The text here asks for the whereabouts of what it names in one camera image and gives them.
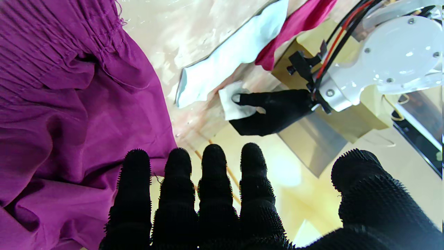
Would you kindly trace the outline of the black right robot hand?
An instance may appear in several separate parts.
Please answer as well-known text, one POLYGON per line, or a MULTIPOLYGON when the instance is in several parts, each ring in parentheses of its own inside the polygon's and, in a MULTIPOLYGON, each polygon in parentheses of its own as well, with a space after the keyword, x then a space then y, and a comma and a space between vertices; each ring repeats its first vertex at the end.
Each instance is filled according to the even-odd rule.
MULTIPOLYGON (((124 158, 118 192, 100 250, 296 250, 275 207, 267 165, 257 144, 241 151, 241 211, 222 148, 208 145, 198 184, 199 211, 186 150, 173 149, 165 165, 159 206, 151 221, 151 167, 148 154, 133 149, 124 158)), ((343 223, 305 250, 442 250, 443 234, 399 180, 366 150, 340 156, 331 172, 341 194, 343 223)))

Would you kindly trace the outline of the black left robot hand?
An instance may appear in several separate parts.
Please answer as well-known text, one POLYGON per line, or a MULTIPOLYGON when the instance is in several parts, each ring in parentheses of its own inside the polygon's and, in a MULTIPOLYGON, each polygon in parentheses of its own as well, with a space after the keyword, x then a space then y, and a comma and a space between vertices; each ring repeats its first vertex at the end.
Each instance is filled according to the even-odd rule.
POLYGON ((284 90, 277 92, 254 92, 234 96, 240 106, 262 108, 265 113, 229 120, 242 136, 266 136, 279 133, 301 118, 314 112, 317 101, 313 101, 308 90, 284 90))

